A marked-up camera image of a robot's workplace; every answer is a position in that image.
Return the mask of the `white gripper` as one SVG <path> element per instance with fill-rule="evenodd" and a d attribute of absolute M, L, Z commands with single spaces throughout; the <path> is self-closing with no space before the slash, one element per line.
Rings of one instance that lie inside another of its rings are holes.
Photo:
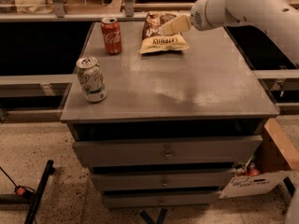
<path fill-rule="evenodd" d="M 225 23 L 225 0 L 198 0 L 189 15 L 179 15 L 161 26 L 161 35 L 187 32 L 192 25 L 199 31 L 222 27 Z"/>

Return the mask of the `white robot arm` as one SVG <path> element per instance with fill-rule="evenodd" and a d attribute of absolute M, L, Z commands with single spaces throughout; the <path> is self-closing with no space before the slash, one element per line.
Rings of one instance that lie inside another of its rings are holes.
<path fill-rule="evenodd" d="M 263 32 L 288 59 L 299 64 L 299 11 L 285 0 L 199 0 L 188 15 L 159 28 L 161 35 L 218 27 L 253 26 Z"/>

